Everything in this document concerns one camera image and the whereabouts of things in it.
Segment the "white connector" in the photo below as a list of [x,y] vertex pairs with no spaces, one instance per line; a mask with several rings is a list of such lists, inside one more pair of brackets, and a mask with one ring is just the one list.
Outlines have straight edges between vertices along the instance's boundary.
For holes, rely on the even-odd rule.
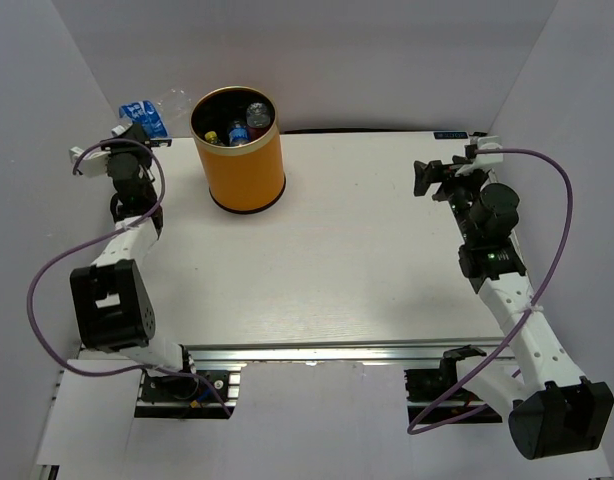
[[189,137],[191,109],[191,98],[178,89],[169,89],[151,99],[127,101],[118,107],[118,124],[112,135],[119,136],[136,123],[150,138]]

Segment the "blue label plastic bottle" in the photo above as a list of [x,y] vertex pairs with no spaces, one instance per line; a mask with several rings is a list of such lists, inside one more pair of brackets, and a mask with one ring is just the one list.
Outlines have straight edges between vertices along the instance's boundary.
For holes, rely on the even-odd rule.
[[247,124],[243,120],[231,121],[228,124],[227,134],[230,147],[239,147],[250,142]]

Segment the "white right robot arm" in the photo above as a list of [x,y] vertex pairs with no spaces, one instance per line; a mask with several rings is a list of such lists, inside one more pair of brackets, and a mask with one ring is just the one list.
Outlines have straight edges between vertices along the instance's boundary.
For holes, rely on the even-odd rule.
[[497,321],[504,339],[493,352],[475,346],[448,350],[438,374],[441,393],[429,414],[449,398],[474,394],[506,421],[529,460],[599,448],[614,405],[604,382],[592,382],[567,354],[538,305],[513,242],[520,199],[509,186],[491,183],[483,170],[463,163],[414,164],[413,193],[448,203],[463,238],[459,265]]

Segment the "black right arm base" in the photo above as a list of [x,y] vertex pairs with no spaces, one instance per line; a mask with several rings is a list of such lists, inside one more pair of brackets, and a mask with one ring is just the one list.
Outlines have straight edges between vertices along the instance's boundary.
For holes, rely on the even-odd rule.
[[[480,359],[485,356],[486,353],[482,349],[468,345],[444,352],[438,367],[406,370],[408,420],[412,422],[429,404],[456,383],[456,364],[459,361],[472,357]],[[453,420],[455,417],[458,418],[457,424],[502,422],[501,417],[479,397],[461,388],[426,416],[420,427]]]

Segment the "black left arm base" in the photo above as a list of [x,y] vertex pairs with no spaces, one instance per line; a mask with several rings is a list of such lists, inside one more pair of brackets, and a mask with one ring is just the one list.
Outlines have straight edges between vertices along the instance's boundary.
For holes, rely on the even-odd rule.
[[225,407],[202,381],[155,375],[142,375],[134,417],[138,419],[226,420],[234,412],[239,396],[243,361],[195,360],[195,373],[216,390]]

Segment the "yellow cap clear bottle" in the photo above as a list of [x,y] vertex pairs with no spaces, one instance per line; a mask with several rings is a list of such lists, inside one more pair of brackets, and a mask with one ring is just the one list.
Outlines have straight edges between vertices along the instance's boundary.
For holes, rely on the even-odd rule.
[[221,141],[221,139],[219,138],[219,136],[217,135],[215,131],[206,132],[204,135],[204,140],[210,145],[214,145],[218,147],[225,147],[225,144]]

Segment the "red label plastic bottle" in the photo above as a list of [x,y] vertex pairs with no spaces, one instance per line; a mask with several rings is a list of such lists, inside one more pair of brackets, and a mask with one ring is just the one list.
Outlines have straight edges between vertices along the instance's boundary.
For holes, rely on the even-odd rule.
[[265,134],[271,124],[269,107],[263,102],[253,102],[246,110],[246,125],[249,138],[256,140]]

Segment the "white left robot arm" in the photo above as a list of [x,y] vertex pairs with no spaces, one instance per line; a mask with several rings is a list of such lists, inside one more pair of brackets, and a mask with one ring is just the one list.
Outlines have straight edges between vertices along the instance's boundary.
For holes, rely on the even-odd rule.
[[90,266],[70,274],[79,334],[89,350],[153,365],[157,376],[166,369],[164,387],[175,398],[186,399],[197,390],[198,374],[186,348],[157,331],[139,270],[164,226],[150,152],[171,141],[151,140],[137,123],[115,128],[113,139],[84,170],[87,176],[105,173],[112,180],[110,211],[119,234]]

